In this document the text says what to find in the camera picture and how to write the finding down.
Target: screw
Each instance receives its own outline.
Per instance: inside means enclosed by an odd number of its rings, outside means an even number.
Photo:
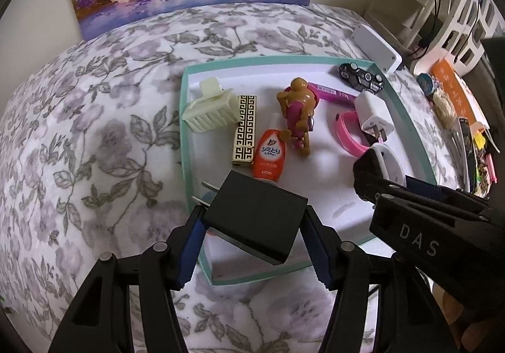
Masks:
[[[340,245],[340,249],[345,250],[346,252],[352,252],[355,248],[356,246],[352,242],[348,241],[342,242]]]
[[[155,252],[163,252],[167,249],[168,245],[166,242],[156,242],[152,248]]]
[[[98,259],[100,259],[101,261],[105,262],[105,261],[108,261],[111,257],[112,257],[112,253],[111,252],[102,252],[100,254],[100,256],[98,257]]]

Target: white usb charger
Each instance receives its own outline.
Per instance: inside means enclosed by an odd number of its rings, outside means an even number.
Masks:
[[[374,135],[382,141],[395,130],[395,125],[384,100],[368,91],[361,92],[354,100],[359,125],[363,132]]]

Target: yellow sticky note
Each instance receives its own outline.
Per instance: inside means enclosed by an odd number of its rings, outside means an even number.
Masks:
[[[486,144],[486,138],[484,138],[484,136],[480,132],[477,132],[475,134],[474,141],[475,141],[475,145],[480,150],[483,149],[484,145]]]

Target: pink figurine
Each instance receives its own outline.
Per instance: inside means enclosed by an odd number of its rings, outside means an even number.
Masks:
[[[285,143],[294,140],[303,155],[310,155],[309,131],[312,131],[312,117],[319,103],[316,89],[297,77],[291,81],[291,87],[277,94],[277,101],[287,120],[287,129],[281,131],[280,139]]]

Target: floral bedspread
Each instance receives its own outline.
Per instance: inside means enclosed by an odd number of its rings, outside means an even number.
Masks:
[[[273,54],[365,58],[350,40],[362,22],[325,6],[206,6],[120,27],[48,62],[16,90],[0,124],[0,294],[7,304],[51,339],[101,252],[138,254],[184,223],[178,102],[187,65]],[[458,186],[420,87],[406,70],[389,80],[438,182]],[[173,296],[196,353],[317,351],[335,298],[312,268],[211,287],[198,266]],[[138,289],[131,300],[136,351],[145,353]],[[363,351],[372,349],[370,317]]]

